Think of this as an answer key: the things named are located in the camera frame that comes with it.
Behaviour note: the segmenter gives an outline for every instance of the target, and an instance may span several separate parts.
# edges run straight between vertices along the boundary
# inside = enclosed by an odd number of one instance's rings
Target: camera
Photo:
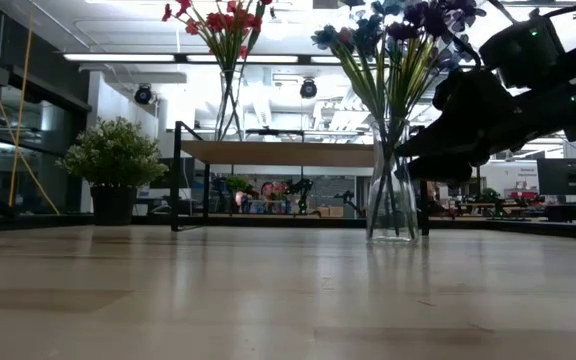
[[[315,80],[305,79],[304,83],[301,85],[299,94],[304,99],[312,99],[317,96],[317,85],[315,85]]]
[[[156,100],[155,94],[151,90],[150,84],[141,84],[135,92],[135,101],[141,105],[151,105]]]

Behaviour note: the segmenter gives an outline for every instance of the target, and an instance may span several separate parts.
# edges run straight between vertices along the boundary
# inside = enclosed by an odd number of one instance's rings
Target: yellow rope
[[[28,41],[26,43],[26,59],[24,62],[24,77],[21,80],[21,104],[19,104],[19,114],[17,115],[17,134],[15,136],[15,160],[12,165],[12,178],[10,179],[10,195],[8,196],[8,206],[12,207],[15,198],[15,190],[17,190],[17,184],[15,183],[15,176],[17,175],[17,160],[19,158],[19,135],[21,133],[21,120],[24,117],[24,105],[26,104],[26,83],[28,78],[28,64],[30,63],[30,45],[32,44],[32,27],[33,21],[33,11],[34,6],[30,6],[30,11],[28,12]]]
[[[0,111],[1,111],[1,115],[3,116],[4,120],[6,121],[6,127],[8,128],[8,133],[10,134],[10,137],[12,138],[12,141],[13,141],[13,143],[15,145],[15,149],[16,149],[19,146],[19,141],[15,137],[15,134],[12,132],[12,127],[10,126],[10,121],[8,121],[8,116],[6,115],[6,109],[4,108],[3,103],[1,102],[1,97],[0,97]],[[48,197],[48,195],[44,191],[44,188],[39,183],[39,180],[37,180],[37,177],[33,173],[32,169],[30,168],[30,165],[28,164],[28,161],[26,161],[26,158],[24,157],[24,155],[22,153],[19,153],[19,158],[21,159],[21,161],[26,166],[26,169],[28,170],[28,174],[30,174],[30,177],[34,180],[35,184],[37,184],[37,187],[39,188],[41,195],[44,197],[44,199],[46,199],[48,204],[50,204],[50,206],[55,211],[55,213],[57,215],[59,215],[59,210],[57,210],[57,207],[55,207],[55,204],[53,204],[52,200],[50,200],[50,197]]]

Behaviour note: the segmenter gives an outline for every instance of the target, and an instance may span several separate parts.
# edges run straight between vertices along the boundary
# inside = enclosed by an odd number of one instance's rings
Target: wooden tabletop
[[[207,164],[372,167],[372,145],[182,141],[181,150]]]

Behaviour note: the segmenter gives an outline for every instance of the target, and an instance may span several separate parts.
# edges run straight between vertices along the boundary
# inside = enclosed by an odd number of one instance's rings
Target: monitor
[[[541,195],[576,195],[576,159],[537,159]]]

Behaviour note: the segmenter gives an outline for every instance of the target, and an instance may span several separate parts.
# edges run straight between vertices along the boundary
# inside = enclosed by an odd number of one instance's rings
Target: black flower pot
[[[90,188],[95,210],[95,225],[130,225],[137,189],[131,187],[96,186]]]

